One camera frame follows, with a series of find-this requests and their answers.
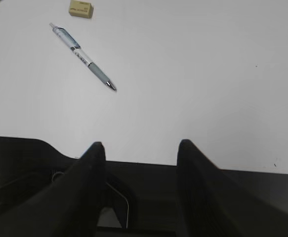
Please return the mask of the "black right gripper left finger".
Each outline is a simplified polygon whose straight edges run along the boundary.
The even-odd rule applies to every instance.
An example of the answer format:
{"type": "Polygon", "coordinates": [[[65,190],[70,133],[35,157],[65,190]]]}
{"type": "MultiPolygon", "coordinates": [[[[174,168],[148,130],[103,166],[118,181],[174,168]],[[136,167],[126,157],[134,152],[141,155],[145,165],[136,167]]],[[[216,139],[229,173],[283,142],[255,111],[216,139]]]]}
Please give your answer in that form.
{"type": "Polygon", "coordinates": [[[93,143],[55,182],[0,215],[0,237],[93,237],[105,188],[105,149],[93,143]]]}

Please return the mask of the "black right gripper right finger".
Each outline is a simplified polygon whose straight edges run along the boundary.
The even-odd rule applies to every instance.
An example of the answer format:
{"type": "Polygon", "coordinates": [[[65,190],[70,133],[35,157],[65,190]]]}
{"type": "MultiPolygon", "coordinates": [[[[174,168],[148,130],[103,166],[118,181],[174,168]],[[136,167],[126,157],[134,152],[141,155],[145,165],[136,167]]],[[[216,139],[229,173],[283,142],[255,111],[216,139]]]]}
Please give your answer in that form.
{"type": "Polygon", "coordinates": [[[288,237],[288,214],[242,189],[189,139],[178,148],[179,237],[288,237]]]}

